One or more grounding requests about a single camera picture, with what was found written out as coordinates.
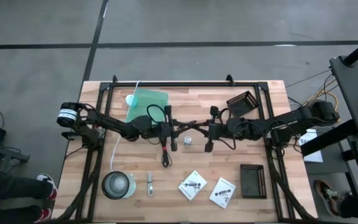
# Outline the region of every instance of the red shoe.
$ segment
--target red shoe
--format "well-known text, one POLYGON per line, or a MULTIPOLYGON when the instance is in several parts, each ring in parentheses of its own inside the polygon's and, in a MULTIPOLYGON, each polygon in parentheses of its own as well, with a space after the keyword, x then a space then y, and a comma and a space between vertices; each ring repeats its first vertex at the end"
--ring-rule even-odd
POLYGON ((34 223, 40 223, 40 222, 47 221, 52 216, 52 210, 50 208, 41 209, 41 211, 42 211, 41 217, 34 223))
POLYGON ((52 186, 53 186, 52 192, 50 193, 49 197, 47 197, 47 199, 54 201, 57 196, 57 188, 56 188, 56 185, 55 185, 55 182, 53 181, 53 179, 48 174, 39 174, 37 176, 37 180, 48 182, 48 183, 52 184, 52 186))

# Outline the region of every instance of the white paper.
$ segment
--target white paper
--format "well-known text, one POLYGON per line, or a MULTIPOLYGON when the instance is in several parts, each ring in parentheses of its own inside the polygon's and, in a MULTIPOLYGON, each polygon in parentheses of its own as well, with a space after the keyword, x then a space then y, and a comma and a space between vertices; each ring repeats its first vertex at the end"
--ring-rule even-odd
POLYGON ((235 189, 235 185, 221 177, 216 183, 216 186, 212 191, 211 196, 209 196, 209 199, 215 202, 220 207, 226 208, 235 189))
MULTIPOLYGON (((298 142, 300 146, 314 138, 317 138, 317 132, 315 129, 307 129, 306 131, 307 133, 302 135, 301 138, 299 138, 298 142)), ((323 157, 321 155, 321 151, 317 151, 308 156, 305 156, 303 160, 305 162, 323 162, 323 157)))
POLYGON ((206 180, 194 170, 178 188, 188 200, 192 200, 205 185, 206 180))

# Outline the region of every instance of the yellow cable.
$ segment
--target yellow cable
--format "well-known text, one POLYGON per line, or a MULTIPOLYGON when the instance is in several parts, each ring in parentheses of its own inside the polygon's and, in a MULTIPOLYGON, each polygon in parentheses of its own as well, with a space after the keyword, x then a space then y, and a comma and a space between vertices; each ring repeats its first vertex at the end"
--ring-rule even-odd
MULTIPOLYGON (((325 86, 325 89, 327 89, 327 87, 329 86, 329 85, 331 85, 332 83, 334 83, 336 80, 333 80, 333 81, 331 81, 331 82, 329 82, 326 86, 325 86)), ((309 97, 309 99, 303 104, 303 105, 306 105, 306 104, 308 104, 309 102, 311 102, 311 101, 313 101, 313 100, 315 100, 315 99, 317 99, 317 98, 319 98, 320 96, 323 96, 323 95, 325 95, 325 94, 328 94, 328 95, 330 95, 330 96, 332 96, 333 98, 334 98, 334 100, 335 100, 335 107, 334 107, 334 110, 335 110, 335 112, 337 112, 338 111, 338 106, 339 106, 339 100, 338 100, 338 98, 336 97, 336 95, 334 94, 334 93, 331 93, 331 92, 324 92, 324 87, 320 87, 319 89, 318 89, 318 91, 314 94, 314 95, 312 95, 311 97, 309 97)))
MULTIPOLYGON (((333 81, 329 82, 329 83, 326 85, 326 89, 327 89, 327 87, 328 87, 329 85, 333 84, 335 81, 336 81, 336 80, 333 80, 333 81)), ((320 87, 320 88, 317 90, 317 92, 316 92, 314 95, 312 95, 308 100, 306 100, 306 102, 303 104, 303 106, 306 105, 307 103, 309 103, 310 101, 315 100, 321 92, 323 92, 323 94, 324 94, 324 87, 323 87, 323 86, 320 87)))

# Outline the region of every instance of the white booklet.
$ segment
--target white booklet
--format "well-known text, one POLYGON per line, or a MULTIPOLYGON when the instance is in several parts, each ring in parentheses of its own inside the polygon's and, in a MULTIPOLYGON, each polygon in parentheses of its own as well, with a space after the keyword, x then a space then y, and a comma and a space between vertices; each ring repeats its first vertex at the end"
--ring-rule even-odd
POLYGON ((192 200, 205 185, 206 180, 194 170, 178 188, 188 200, 192 200))
POLYGON ((220 207, 226 208, 235 189, 236 186, 234 184, 221 177, 216 183, 211 196, 209 196, 209 199, 217 203, 220 207))

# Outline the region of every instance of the desk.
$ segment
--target desk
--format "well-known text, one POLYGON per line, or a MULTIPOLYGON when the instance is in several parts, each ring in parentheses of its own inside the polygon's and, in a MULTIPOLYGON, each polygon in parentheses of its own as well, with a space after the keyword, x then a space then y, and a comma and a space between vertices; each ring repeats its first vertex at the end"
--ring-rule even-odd
MULTIPOLYGON (((96 106, 100 82, 84 82, 80 102, 96 106)), ((268 81, 270 98, 275 115, 290 111, 287 93, 283 81, 268 81)), ((169 94, 172 115, 179 121, 205 121, 210 119, 210 106, 219 109, 226 107, 226 100, 247 90, 253 95, 253 88, 231 87, 145 87, 149 90, 163 91, 169 94)), ((114 87, 110 116, 124 120, 127 113, 125 97, 132 94, 133 87, 114 87)), ((266 100, 262 95, 263 107, 266 100)), ((253 110, 246 118, 257 119, 259 114, 253 110)), ((99 178, 98 193, 94 210, 94 222, 274 222, 277 221, 273 201, 272 185, 267 167, 266 153, 262 140, 238 141, 237 149, 230 150, 223 143, 215 141, 212 153, 204 152, 206 139, 197 131, 187 131, 178 138, 177 152, 170 152, 173 165, 168 169, 161 165, 162 151, 147 140, 127 142, 122 139, 114 158, 114 170, 134 174, 137 188, 133 196, 127 199, 110 200, 101 190, 103 177, 110 172, 109 161, 118 134, 106 133, 103 161, 99 178), (191 146, 185 146, 183 138, 191 136, 191 146), (241 198, 239 184, 240 164, 261 164, 265 169, 267 199, 241 198), (153 174, 154 196, 147 195, 147 171, 153 174), (178 186, 191 172, 197 170, 208 182, 200 193, 189 201, 178 186), (237 186, 226 209, 222 209, 209 200, 216 182, 220 177, 237 186)), ((78 149, 80 141, 72 141, 67 153, 78 149)), ((60 179, 58 197, 53 209, 53 216, 58 217, 74 199, 81 186, 86 149, 71 155, 64 163, 60 179)), ((292 192, 306 210, 317 217, 305 164, 301 154, 289 147, 285 152, 285 167, 292 192)), ((89 207, 89 193, 85 198, 83 216, 89 207)), ((286 210, 285 197, 280 192, 283 210, 286 210)))

